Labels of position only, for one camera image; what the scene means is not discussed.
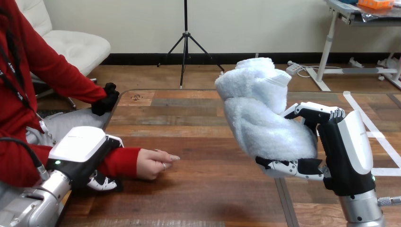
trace fingernail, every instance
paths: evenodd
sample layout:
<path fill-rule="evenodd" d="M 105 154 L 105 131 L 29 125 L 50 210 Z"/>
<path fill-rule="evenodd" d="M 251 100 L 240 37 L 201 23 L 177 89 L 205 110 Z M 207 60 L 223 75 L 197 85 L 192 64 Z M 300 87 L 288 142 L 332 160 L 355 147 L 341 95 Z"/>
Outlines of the fingernail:
<path fill-rule="evenodd" d="M 178 160 L 181 159 L 180 157 L 175 156 L 175 155 L 170 155 L 170 158 L 171 158 L 171 160 L 173 160 L 173 161 L 178 161 Z"/>

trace baseboard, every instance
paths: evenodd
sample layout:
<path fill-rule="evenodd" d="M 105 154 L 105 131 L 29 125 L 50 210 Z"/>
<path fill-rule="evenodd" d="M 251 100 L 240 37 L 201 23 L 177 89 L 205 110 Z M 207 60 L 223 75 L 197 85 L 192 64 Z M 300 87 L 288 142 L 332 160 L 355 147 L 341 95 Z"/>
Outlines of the baseboard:
<path fill-rule="evenodd" d="M 328 63 L 348 63 L 351 57 L 355 57 L 360 63 L 377 63 L 383 60 L 390 53 L 330 53 Z M 157 65 L 165 57 L 165 53 L 112 53 L 102 65 Z M 249 58 L 254 58 L 255 53 L 212 53 L 212 57 L 219 64 L 236 64 L 237 62 Z M 286 64 L 293 61 L 298 64 L 319 63 L 322 53 L 260 53 L 259 57 L 273 59 L 275 64 Z M 164 65 L 181 65 L 183 55 L 180 53 L 171 54 Z M 207 55 L 202 53 L 190 54 L 186 64 L 192 65 L 213 65 Z"/>

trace black cable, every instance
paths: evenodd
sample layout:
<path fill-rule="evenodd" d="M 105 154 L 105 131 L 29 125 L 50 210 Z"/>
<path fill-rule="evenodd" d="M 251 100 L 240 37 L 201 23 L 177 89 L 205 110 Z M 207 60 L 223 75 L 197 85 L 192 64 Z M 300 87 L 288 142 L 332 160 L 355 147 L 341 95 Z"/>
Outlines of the black cable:
<path fill-rule="evenodd" d="M 25 142 L 15 139 L 15 138 L 11 138 L 11 137 L 1 137 L 0 141 L 14 142 L 14 143 L 17 143 L 17 144 L 23 146 L 25 148 L 25 150 L 28 152 L 28 154 L 30 155 L 32 161 L 34 162 L 34 166 L 36 168 L 39 168 L 43 165 L 43 163 L 40 161 L 40 159 L 35 154 L 35 152 Z"/>

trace red sleeve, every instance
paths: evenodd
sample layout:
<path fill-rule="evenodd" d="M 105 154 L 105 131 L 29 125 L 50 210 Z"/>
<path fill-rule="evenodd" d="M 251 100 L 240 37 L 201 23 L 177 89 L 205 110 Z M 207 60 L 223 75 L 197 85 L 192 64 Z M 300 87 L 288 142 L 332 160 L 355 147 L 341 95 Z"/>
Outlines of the red sleeve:
<path fill-rule="evenodd" d="M 13 137 L 0 131 L 1 137 Z M 14 142 L 0 142 L 0 181 L 17 187 L 31 187 L 39 180 L 27 151 Z M 52 147 L 29 145 L 46 165 Z M 139 148 L 118 148 L 109 154 L 97 168 L 107 176 L 136 177 Z"/>
<path fill-rule="evenodd" d="M 98 170 L 107 176 L 137 176 L 137 160 L 140 148 L 117 148 L 109 154 Z"/>
<path fill-rule="evenodd" d="M 53 50 L 19 10 L 16 17 L 31 72 L 62 96 L 86 103 L 94 103 L 107 96 L 102 87 L 83 76 L 64 56 Z"/>
<path fill-rule="evenodd" d="M 0 131 L 0 137 L 13 137 Z M 18 187 L 29 187 L 39 180 L 27 151 L 14 142 L 0 142 L 0 180 Z M 52 149 L 47 146 L 30 146 L 42 162 L 47 161 Z"/>

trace white tape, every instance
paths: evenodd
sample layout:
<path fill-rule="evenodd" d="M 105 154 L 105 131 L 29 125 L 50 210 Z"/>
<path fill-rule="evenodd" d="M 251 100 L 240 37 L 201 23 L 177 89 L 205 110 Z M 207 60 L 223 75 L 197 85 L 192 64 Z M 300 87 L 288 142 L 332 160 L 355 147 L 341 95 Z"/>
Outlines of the white tape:
<path fill-rule="evenodd" d="M 375 136 L 377 141 L 380 143 L 380 145 L 383 147 L 383 149 L 388 153 L 388 155 L 392 158 L 392 160 L 396 163 L 396 165 L 401 168 L 401 157 L 400 157 L 400 155 L 391 146 L 391 144 L 387 141 L 387 139 L 384 136 L 383 137 L 376 137 L 376 136 L 378 136 L 380 134 L 382 135 L 382 133 L 377 129 L 377 127 L 369 119 L 369 117 L 362 110 L 362 108 L 358 105 L 358 103 L 355 101 L 355 99 L 351 96 L 351 92 L 344 91 L 343 95 L 344 95 L 345 99 L 348 101 L 348 103 L 351 105 L 351 107 L 354 110 L 358 110 L 361 113 L 362 120 L 363 120 L 364 124 L 366 125 L 366 127 L 372 132 L 372 134 Z"/>
<path fill-rule="evenodd" d="M 367 131 L 366 133 L 369 138 L 385 138 L 385 136 L 381 132 Z"/>
<path fill-rule="evenodd" d="M 373 176 L 401 176 L 399 168 L 373 168 Z"/>

